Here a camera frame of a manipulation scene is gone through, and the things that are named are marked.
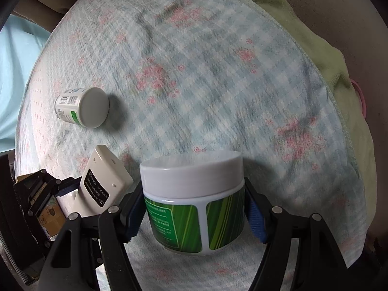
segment cardboard box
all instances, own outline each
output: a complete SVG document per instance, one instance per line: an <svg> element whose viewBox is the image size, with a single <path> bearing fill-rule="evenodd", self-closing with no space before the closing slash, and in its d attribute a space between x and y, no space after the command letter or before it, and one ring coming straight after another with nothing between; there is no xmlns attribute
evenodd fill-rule
<svg viewBox="0 0 388 291"><path fill-rule="evenodd" d="M16 182L20 182L30 175L31 174L18 176L16 177ZM40 187L40 190L38 190L34 198L32 198L31 204L33 204L36 201L36 198L38 198L39 194L44 190L46 185L47 185L46 183L43 183L42 187ZM38 220L40 225L45 229L46 234L49 238L59 233L62 226L66 222L66 218L55 197L50 198L47 205L42 210Z"/></svg>

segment white bottle cap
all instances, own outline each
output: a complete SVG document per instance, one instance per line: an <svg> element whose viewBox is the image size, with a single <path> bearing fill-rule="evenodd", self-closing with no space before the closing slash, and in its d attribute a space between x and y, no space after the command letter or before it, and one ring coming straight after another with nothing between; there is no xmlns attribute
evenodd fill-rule
<svg viewBox="0 0 388 291"><path fill-rule="evenodd" d="M164 198L195 198L238 186L243 178L240 152L220 150L150 159L140 164L143 190Z"/></svg>

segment pill bottle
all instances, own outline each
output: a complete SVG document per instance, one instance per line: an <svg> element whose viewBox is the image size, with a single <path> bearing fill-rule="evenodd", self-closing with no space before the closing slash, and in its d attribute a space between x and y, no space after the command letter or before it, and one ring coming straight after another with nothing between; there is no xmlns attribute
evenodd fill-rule
<svg viewBox="0 0 388 291"><path fill-rule="evenodd" d="M241 234L244 173L240 152L150 159L140 164L140 175L154 237L168 250L209 255Z"/></svg>
<svg viewBox="0 0 388 291"><path fill-rule="evenodd" d="M100 88L74 88L60 94L55 113L63 121L86 128L97 128L109 112L109 99Z"/></svg>

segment blue cloth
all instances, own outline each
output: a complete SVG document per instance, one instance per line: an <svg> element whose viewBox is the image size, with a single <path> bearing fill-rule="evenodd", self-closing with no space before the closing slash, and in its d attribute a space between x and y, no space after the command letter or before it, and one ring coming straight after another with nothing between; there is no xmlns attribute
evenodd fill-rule
<svg viewBox="0 0 388 291"><path fill-rule="evenodd" d="M49 36L45 29L14 15L0 32L0 152L15 148L24 89Z"/></svg>

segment silver bolt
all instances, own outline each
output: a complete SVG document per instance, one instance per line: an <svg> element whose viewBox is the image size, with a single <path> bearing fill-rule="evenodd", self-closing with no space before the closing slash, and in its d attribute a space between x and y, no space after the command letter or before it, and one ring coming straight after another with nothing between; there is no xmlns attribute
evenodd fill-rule
<svg viewBox="0 0 388 291"><path fill-rule="evenodd" d="M119 207L117 206L111 206L108 208L109 213L116 213L117 211L119 211Z"/></svg>
<svg viewBox="0 0 388 291"><path fill-rule="evenodd" d="M69 218L69 220L74 221L75 219L78 218L78 213L76 213L76 212L70 213L68 218Z"/></svg>
<svg viewBox="0 0 388 291"><path fill-rule="evenodd" d="M282 207L279 207L279 206L273 206L272 211L273 211L273 213L282 213L283 209L282 209Z"/></svg>
<svg viewBox="0 0 388 291"><path fill-rule="evenodd" d="M322 216L320 214L318 214L318 213L314 213L313 214L313 219L315 221L321 221L322 220Z"/></svg>

